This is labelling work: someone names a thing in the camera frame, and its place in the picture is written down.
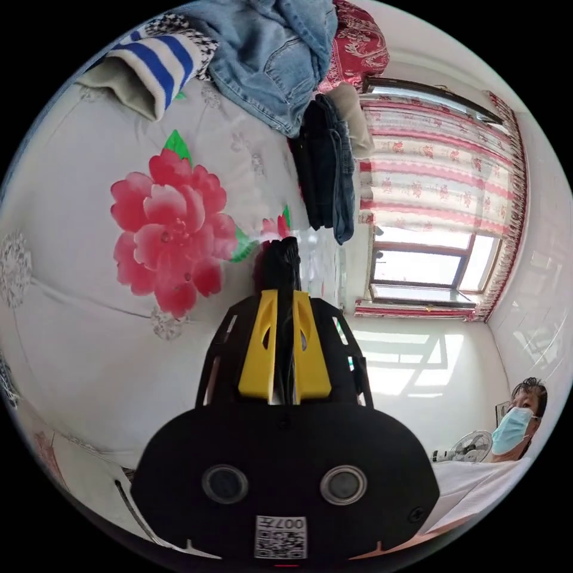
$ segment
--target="electric fan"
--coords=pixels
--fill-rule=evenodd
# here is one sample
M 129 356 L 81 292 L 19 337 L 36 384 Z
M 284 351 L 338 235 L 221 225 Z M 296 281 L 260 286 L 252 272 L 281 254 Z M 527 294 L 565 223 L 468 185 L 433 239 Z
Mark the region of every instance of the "electric fan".
M 440 461 L 483 461 L 491 450 L 492 438 L 489 432 L 477 430 L 459 440 L 449 451 L 434 450 L 430 456 L 432 463 Z

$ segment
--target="sunlight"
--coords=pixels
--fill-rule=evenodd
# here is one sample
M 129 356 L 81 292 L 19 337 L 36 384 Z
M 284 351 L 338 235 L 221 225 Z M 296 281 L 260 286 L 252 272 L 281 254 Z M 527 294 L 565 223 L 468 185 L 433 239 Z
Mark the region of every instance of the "sunlight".
M 382 227 L 382 235 L 377 235 L 378 241 L 390 243 L 415 243 L 419 245 L 434 245 L 436 247 L 467 248 L 470 242 L 469 233 L 452 233 L 450 231 L 416 231 L 398 227 Z
M 386 396 L 399 396 L 416 370 L 368 367 L 370 391 Z
M 400 354 L 382 354 L 381 352 L 362 352 L 369 362 L 400 362 Z
M 409 398 L 437 398 L 438 396 L 443 396 L 443 394 L 408 394 Z
M 415 386 L 446 386 L 452 377 L 455 364 L 458 361 L 461 347 L 464 343 L 463 334 L 446 334 L 445 338 L 445 354 L 446 354 L 446 367 L 443 369 L 422 370 Z M 437 360 L 436 356 L 441 357 L 440 342 L 436 344 L 432 351 L 428 364 L 441 363 L 441 359 Z
M 430 337 L 428 334 L 404 334 L 402 332 L 368 332 L 366 330 L 352 331 L 354 338 L 373 342 L 395 342 L 402 344 L 425 344 Z
M 399 362 L 400 364 L 419 364 L 422 354 L 384 354 L 381 352 L 362 352 L 369 362 Z

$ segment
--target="red floral curtain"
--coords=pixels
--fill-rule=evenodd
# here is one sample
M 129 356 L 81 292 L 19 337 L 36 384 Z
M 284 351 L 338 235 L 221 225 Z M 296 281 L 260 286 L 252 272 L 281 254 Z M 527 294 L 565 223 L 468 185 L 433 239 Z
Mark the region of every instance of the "red floral curtain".
M 359 221 L 417 230 L 441 228 L 501 239 L 491 279 L 473 311 L 388 309 L 356 302 L 357 316 L 489 319 L 510 277 L 525 222 L 525 151 L 515 114 L 488 92 L 503 129 L 453 110 L 379 96 L 363 102 L 375 141 L 361 163 Z
M 510 137 L 417 98 L 363 102 L 374 139 L 361 162 L 359 221 L 505 238 L 519 206 Z

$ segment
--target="screw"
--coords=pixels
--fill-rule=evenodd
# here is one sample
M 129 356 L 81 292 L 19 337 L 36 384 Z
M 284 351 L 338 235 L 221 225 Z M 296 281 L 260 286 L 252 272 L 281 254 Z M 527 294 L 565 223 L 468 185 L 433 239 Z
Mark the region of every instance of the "screw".
M 416 507 L 416 508 L 412 509 L 412 511 L 410 512 L 410 515 L 408 516 L 408 521 L 410 523 L 417 523 L 425 515 L 426 515 L 426 512 L 424 511 L 423 508 Z

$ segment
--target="bed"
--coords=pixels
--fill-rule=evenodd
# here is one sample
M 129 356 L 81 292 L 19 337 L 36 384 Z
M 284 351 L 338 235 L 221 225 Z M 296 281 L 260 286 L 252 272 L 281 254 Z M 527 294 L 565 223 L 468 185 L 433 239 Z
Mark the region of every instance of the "bed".
M 122 466 L 193 407 L 219 321 L 254 292 L 261 241 L 295 235 L 303 289 L 340 304 L 339 248 L 309 229 L 286 138 L 209 82 L 191 80 L 156 123 L 72 85 L 5 191 L 0 347 L 14 385 Z M 181 245 L 200 276 L 180 267 Z M 175 272 L 189 284 L 173 294 Z

